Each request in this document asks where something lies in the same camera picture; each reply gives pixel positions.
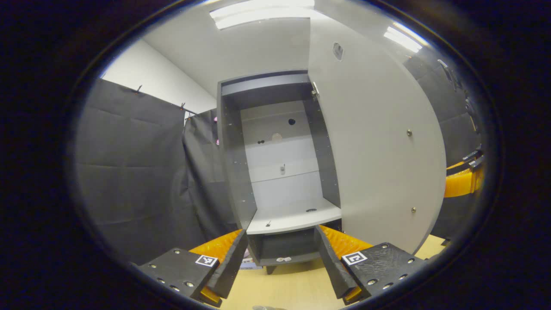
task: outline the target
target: ceiling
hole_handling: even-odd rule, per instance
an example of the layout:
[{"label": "ceiling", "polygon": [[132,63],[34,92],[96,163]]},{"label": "ceiling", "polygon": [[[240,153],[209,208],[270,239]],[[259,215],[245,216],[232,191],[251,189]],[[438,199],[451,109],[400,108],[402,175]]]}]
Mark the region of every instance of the ceiling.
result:
[{"label": "ceiling", "polygon": [[309,19],[271,19],[219,30],[209,12],[229,3],[184,10],[143,39],[215,98],[218,82],[225,79],[307,69]]}]

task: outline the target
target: white wall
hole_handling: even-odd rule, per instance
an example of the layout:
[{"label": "white wall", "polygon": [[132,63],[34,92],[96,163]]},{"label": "white wall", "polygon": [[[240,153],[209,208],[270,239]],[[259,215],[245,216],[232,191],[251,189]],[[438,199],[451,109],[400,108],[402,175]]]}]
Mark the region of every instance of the white wall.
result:
[{"label": "white wall", "polygon": [[216,108],[216,99],[143,40],[125,50],[103,79],[201,113]]}]

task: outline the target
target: door hinge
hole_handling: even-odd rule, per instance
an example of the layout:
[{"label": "door hinge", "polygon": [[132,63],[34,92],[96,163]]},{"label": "door hinge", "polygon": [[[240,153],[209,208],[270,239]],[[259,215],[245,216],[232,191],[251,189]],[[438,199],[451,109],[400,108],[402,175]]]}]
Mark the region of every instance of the door hinge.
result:
[{"label": "door hinge", "polygon": [[312,82],[312,98],[318,99],[320,92],[317,90],[316,82]]}]

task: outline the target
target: white shelf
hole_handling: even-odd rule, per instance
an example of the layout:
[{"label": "white shelf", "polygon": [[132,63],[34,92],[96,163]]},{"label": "white shelf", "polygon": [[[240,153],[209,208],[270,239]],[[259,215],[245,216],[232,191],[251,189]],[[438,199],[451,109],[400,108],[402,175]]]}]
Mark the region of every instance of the white shelf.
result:
[{"label": "white shelf", "polygon": [[247,234],[293,231],[339,218],[341,218],[340,208],[324,198],[297,201],[269,209],[259,208],[247,228]]}]

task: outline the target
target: cabinet leg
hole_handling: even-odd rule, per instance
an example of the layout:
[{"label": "cabinet leg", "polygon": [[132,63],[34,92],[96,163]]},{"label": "cabinet leg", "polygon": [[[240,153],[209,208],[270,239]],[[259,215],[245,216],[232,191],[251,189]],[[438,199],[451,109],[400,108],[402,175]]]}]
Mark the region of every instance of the cabinet leg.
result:
[{"label": "cabinet leg", "polygon": [[274,272],[274,269],[276,269],[276,266],[266,266],[266,273],[271,275],[272,272]]}]

